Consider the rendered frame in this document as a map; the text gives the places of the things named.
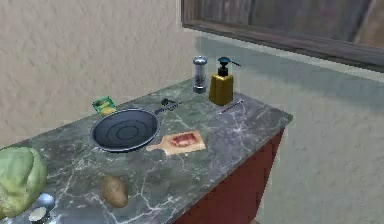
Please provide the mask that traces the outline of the brown potato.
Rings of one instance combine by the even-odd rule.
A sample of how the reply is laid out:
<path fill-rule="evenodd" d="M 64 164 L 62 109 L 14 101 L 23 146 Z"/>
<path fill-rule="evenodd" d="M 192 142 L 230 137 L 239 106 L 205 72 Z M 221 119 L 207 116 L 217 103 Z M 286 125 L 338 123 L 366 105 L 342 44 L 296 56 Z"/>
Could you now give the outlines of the brown potato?
<path fill-rule="evenodd" d="M 115 208 L 123 208 L 128 204 L 128 191 L 124 182 L 117 176 L 104 176 L 102 196 Z"/>

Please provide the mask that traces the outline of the red raw meat slice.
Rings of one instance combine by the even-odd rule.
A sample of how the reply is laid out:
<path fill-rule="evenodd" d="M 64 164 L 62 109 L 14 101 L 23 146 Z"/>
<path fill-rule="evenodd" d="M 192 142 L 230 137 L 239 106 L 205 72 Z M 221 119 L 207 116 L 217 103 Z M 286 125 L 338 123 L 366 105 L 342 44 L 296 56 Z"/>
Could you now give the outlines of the red raw meat slice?
<path fill-rule="evenodd" d="M 171 139 L 170 143 L 175 147 L 187 147 L 197 142 L 193 133 L 185 133 L 175 136 Z"/>

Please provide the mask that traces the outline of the wooden cutting board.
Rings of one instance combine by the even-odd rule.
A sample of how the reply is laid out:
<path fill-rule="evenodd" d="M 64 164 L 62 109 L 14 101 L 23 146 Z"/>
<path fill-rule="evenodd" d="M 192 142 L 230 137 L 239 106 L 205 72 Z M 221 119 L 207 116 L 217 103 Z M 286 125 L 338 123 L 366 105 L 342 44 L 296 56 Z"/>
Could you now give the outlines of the wooden cutting board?
<path fill-rule="evenodd" d="M 161 142 L 156 145 L 146 147 L 147 151 L 163 150 L 167 155 L 189 153 L 193 151 L 205 150 L 206 146 L 197 130 L 165 135 Z"/>

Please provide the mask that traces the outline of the yellow soap dispenser bottle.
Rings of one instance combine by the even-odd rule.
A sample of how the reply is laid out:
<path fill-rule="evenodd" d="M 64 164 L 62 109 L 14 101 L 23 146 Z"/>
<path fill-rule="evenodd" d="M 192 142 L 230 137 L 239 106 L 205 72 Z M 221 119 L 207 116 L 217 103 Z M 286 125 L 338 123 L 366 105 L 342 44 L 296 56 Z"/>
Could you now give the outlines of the yellow soap dispenser bottle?
<path fill-rule="evenodd" d="M 217 73 L 211 77 L 209 100 L 218 106 L 225 106 L 233 100 L 234 92 L 234 77 L 229 73 L 227 65 L 232 63 L 240 66 L 240 64 L 228 57 L 220 57 L 218 62 L 220 67 L 217 69 Z"/>

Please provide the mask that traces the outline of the glass pepper shaker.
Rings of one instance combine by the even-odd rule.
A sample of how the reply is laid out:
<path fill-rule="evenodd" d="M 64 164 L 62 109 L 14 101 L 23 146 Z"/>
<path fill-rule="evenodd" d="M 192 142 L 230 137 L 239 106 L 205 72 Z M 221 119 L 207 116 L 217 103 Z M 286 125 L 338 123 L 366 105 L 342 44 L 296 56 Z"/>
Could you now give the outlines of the glass pepper shaker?
<path fill-rule="evenodd" d="M 193 59 L 195 66 L 193 78 L 193 91 L 197 94 L 206 92 L 206 67 L 207 58 L 205 56 L 196 56 Z"/>

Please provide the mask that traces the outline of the silver knife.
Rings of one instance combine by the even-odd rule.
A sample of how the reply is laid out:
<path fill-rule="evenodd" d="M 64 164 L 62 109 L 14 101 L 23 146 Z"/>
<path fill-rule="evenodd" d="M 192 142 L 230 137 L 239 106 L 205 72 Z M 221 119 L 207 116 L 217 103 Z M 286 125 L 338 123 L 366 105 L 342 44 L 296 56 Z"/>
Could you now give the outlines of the silver knife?
<path fill-rule="evenodd" d="M 243 102 L 244 102 L 244 100 L 241 99 L 241 100 L 237 101 L 236 103 L 233 103 L 231 106 L 228 106 L 227 108 L 221 110 L 221 111 L 218 113 L 218 115 L 222 115 L 222 114 L 224 114 L 224 113 L 230 111 L 232 108 L 235 108 L 237 105 L 242 104 Z"/>

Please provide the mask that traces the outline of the red cupboard with marble top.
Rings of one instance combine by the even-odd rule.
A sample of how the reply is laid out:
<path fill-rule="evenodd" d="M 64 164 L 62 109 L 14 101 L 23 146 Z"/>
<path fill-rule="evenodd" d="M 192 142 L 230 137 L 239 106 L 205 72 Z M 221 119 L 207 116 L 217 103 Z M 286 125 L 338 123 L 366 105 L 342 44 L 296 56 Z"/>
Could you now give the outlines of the red cupboard with marble top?
<path fill-rule="evenodd" d="M 55 199 L 50 224 L 171 224 L 227 175 L 243 165 L 291 121 L 290 114 L 237 93 L 225 107 L 195 94 L 189 82 L 127 102 L 129 108 L 155 111 L 163 99 L 181 101 L 159 114 L 161 136 L 197 130 L 205 150 L 166 155 L 144 148 L 109 153 L 89 136 L 98 121 L 91 115 L 22 141 L 40 151 L 48 166 L 46 193 Z M 218 113 L 243 99 L 230 111 Z M 104 176 L 127 187 L 128 204 L 115 208 L 102 196 Z"/>

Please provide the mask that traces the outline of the dark grey frying pan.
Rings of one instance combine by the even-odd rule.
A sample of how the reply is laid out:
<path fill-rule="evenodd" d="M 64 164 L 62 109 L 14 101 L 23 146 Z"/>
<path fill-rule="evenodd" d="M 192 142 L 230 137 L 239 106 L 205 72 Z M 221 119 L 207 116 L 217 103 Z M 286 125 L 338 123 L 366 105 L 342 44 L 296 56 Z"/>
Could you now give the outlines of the dark grey frying pan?
<path fill-rule="evenodd" d="M 114 112 L 97 121 L 90 130 L 90 140 L 99 149 L 111 153 L 138 150 L 159 133 L 159 114 L 181 104 L 168 103 L 155 111 L 129 108 Z"/>

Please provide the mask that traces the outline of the green and yellow sponge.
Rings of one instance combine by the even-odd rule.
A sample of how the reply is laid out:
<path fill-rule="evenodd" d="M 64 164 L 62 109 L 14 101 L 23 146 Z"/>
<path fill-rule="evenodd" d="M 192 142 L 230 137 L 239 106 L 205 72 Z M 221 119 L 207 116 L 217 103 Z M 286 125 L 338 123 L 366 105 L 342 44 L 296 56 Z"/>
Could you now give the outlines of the green and yellow sponge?
<path fill-rule="evenodd" d="M 96 112 L 105 117 L 117 111 L 117 107 L 109 96 L 102 97 L 92 103 L 93 108 Z"/>

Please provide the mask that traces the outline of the wooden framed window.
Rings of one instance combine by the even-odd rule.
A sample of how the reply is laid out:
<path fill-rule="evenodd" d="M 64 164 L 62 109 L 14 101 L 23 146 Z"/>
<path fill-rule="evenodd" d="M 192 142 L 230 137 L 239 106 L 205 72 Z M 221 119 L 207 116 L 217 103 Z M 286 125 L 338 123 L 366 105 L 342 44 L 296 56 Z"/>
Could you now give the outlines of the wooden framed window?
<path fill-rule="evenodd" d="M 376 0 L 180 0 L 185 28 L 384 73 L 361 32 Z"/>

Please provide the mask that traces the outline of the shiny silver round object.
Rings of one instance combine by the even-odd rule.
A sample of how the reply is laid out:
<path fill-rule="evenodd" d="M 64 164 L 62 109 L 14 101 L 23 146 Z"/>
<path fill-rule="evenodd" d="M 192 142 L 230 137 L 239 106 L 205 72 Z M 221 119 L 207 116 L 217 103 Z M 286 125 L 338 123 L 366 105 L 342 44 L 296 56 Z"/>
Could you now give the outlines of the shiny silver round object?
<path fill-rule="evenodd" d="M 37 207 L 30 213 L 28 220 L 31 224 L 44 224 L 50 218 L 50 212 L 54 207 L 54 197 L 42 193 L 37 199 Z"/>

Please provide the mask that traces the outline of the green lettuce head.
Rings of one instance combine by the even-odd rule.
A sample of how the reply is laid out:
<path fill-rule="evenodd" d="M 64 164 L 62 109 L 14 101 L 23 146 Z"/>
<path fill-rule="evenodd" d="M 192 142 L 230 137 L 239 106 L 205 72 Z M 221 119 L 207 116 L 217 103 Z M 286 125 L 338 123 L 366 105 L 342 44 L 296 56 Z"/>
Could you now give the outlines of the green lettuce head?
<path fill-rule="evenodd" d="M 37 150 L 0 150 L 0 220 L 26 211 L 42 193 L 46 180 L 47 165 Z"/>

